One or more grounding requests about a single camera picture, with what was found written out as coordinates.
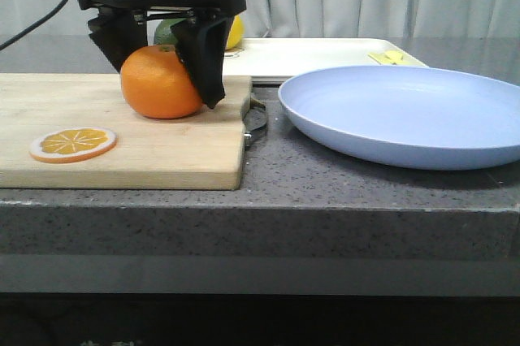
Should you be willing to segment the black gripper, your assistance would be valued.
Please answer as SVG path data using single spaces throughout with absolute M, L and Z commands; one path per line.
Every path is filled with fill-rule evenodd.
M 233 16 L 246 9 L 246 0 L 77 0 L 82 10 L 95 9 L 88 21 L 89 37 L 112 67 L 120 72 L 130 54 L 148 45 L 148 11 L 202 11 L 215 16 L 195 17 L 171 27 L 175 50 L 202 99 L 214 109 L 224 99 L 223 58 Z

